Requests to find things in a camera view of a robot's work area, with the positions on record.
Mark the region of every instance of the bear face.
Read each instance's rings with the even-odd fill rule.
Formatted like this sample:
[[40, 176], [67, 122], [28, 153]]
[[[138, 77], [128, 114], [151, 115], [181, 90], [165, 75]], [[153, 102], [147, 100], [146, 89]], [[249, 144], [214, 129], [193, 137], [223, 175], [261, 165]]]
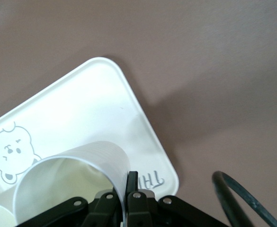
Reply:
[[34, 153], [29, 132], [20, 126], [0, 131], [0, 172], [4, 182], [14, 184], [17, 175], [39, 161]]

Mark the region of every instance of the white tray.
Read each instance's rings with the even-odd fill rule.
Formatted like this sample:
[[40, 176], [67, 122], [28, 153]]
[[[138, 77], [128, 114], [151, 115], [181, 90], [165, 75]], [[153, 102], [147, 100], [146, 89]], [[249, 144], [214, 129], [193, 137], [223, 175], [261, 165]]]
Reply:
[[0, 193], [34, 162], [98, 140], [126, 152], [140, 188], [157, 199], [177, 192], [177, 174], [121, 69], [93, 58], [0, 118]]

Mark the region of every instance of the brown background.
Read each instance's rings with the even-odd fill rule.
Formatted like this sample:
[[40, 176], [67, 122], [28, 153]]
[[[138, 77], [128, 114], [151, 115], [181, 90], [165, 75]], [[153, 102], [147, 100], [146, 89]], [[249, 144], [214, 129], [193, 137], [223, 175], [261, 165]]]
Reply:
[[277, 218], [277, 0], [1, 0], [0, 116], [96, 56], [122, 68], [180, 198], [227, 223], [222, 170]]

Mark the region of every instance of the black cable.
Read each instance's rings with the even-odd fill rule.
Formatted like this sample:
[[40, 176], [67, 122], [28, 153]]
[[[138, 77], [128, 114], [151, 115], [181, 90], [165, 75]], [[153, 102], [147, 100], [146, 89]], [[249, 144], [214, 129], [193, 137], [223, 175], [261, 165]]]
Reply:
[[216, 195], [233, 227], [253, 227], [253, 224], [239, 206], [229, 187], [271, 227], [277, 227], [277, 220], [244, 187], [229, 175], [217, 171], [212, 176]]

